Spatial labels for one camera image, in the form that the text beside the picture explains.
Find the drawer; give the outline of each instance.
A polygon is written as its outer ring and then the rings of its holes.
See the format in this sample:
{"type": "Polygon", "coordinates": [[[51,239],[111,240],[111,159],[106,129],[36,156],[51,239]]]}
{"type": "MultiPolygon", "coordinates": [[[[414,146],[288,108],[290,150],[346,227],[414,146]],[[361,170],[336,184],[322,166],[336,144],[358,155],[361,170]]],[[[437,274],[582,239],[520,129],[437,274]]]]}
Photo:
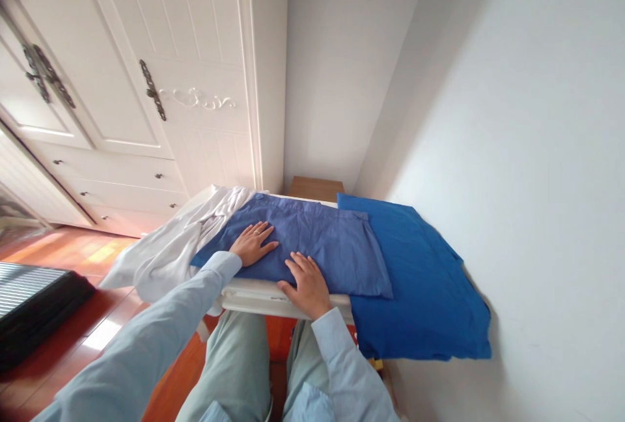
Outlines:
{"type": "Polygon", "coordinates": [[[61,184],[81,204],[140,210],[170,217],[188,200],[185,193],[80,178],[62,178],[61,184]]]}
{"type": "Polygon", "coordinates": [[[95,229],[141,238],[167,222],[170,216],[113,207],[86,206],[96,220],[95,229]]]}
{"type": "Polygon", "coordinates": [[[83,150],[45,142],[29,142],[28,145],[39,161],[55,176],[165,191],[186,191],[178,166],[173,160],[83,150]]]}

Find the white wardrobe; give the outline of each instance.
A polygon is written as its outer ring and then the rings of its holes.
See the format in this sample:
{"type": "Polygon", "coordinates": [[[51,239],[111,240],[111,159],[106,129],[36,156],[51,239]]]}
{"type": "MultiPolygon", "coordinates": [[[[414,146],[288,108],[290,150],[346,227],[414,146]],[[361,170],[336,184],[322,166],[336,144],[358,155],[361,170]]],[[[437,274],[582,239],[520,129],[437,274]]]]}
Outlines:
{"type": "Polygon", "coordinates": [[[138,237],[210,184],[280,193],[287,0],[0,4],[0,119],[60,223],[138,237]]]}

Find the wooden nightstand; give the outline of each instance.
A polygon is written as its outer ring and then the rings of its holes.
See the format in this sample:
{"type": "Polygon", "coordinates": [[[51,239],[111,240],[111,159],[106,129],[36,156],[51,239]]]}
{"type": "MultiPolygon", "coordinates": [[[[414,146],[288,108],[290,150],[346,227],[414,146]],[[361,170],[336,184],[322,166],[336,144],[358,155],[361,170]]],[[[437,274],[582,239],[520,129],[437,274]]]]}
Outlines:
{"type": "Polygon", "coordinates": [[[341,181],[320,180],[293,176],[293,183],[287,196],[301,199],[314,199],[315,201],[337,202],[337,193],[344,193],[341,181]]]}

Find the light green pants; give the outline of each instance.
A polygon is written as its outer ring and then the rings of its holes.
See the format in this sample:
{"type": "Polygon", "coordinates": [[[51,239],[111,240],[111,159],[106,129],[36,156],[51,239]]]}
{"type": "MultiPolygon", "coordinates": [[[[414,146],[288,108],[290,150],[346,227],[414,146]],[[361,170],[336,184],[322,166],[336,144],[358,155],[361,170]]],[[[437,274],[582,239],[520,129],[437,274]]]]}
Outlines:
{"type": "MultiPolygon", "coordinates": [[[[264,315],[226,311],[206,344],[204,370],[176,422],[199,420],[213,401],[218,401],[234,422],[264,421],[271,408],[264,315]]],[[[305,382],[328,392],[326,364],[310,321],[298,321],[286,365],[285,415],[305,382]]]]}

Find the black suitcase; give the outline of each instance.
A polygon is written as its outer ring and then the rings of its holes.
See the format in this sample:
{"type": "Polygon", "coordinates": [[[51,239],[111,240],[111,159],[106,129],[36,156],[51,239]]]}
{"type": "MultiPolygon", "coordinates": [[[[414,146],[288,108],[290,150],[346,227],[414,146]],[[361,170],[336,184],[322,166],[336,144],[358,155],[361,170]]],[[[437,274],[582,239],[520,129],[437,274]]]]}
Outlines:
{"type": "Polygon", "coordinates": [[[23,362],[95,291],[74,271],[0,262],[0,372],[23,362]]]}

